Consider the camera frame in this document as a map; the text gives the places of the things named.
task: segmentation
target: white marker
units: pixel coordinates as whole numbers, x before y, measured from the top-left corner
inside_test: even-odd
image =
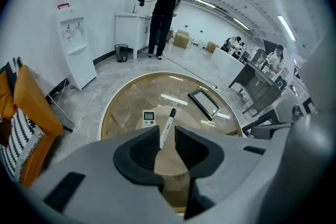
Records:
[[[172,126],[172,122],[173,122],[173,119],[175,117],[175,114],[176,114],[176,109],[172,109],[172,111],[170,112],[169,118],[168,118],[168,120],[166,122],[166,125],[165,125],[165,127],[163,129],[163,132],[162,132],[162,134],[160,136],[160,149],[163,148],[163,144],[166,141],[166,138],[167,138],[169,129]]]

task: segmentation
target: trash can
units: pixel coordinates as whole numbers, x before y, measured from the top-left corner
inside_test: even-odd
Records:
[[[115,56],[118,62],[126,62],[127,61],[127,49],[128,45],[126,44],[116,44],[114,46],[116,49]]]

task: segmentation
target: marble floor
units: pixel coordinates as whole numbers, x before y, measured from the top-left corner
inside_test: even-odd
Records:
[[[92,141],[96,141],[98,138],[99,122],[111,97],[130,80],[146,73],[158,71],[185,74],[201,80],[213,88],[214,86],[211,83],[217,85],[218,94],[232,107],[241,126],[254,121],[249,112],[242,115],[241,112],[244,111],[245,106],[241,95],[238,93],[239,88],[235,85],[231,89],[228,88],[228,85],[218,75],[219,70],[212,64],[211,54],[206,50],[192,44],[183,49],[170,42],[166,45],[164,56],[172,59],[175,63],[167,58],[163,58],[161,61],[155,57],[148,58],[146,51],[147,48],[139,51],[136,60],[132,59],[132,54],[129,54],[127,62],[118,63],[116,57],[112,56],[95,65],[97,77],[82,91],[71,85],[65,87],[58,105]],[[59,98],[60,94],[54,96],[56,102]],[[55,105],[52,105],[52,108],[62,124],[73,128],[73,132],[64,131],[62,135],[56,138],[48,153],[44,168],[54,165],[79,147],[89,143]]]

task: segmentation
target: white counter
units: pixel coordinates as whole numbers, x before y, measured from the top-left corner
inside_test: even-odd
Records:
[[[127,44],[133,49],[133,59],[138,50],[148,46],[151,17],[137,13],[115,13],[115,43]]]
[[[218,75],[227,85],[231,84],[244,67],[241,62],[219,48],[215,49],[211,56],[211,60],[220,70]]]

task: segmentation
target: round table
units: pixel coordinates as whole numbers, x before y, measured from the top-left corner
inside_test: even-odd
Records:
[[[205,114],[188,97],[188,93],[202,89],[221,108],[209,121]],[[163,130],[172,108],[176,115],[159,151],[154,172],[164,177],[163,196],[175,208],[185,207],[188,196],[189,174],[175,150],[174,130],[177,125],[224,135],[242,130],[230,106],[206,84],[186,75],[156,72],[143,75],[126,84],[108,103],[101,119],[100,139],[108,139],[142,128],[142,111],[154,110],[156,124]]]

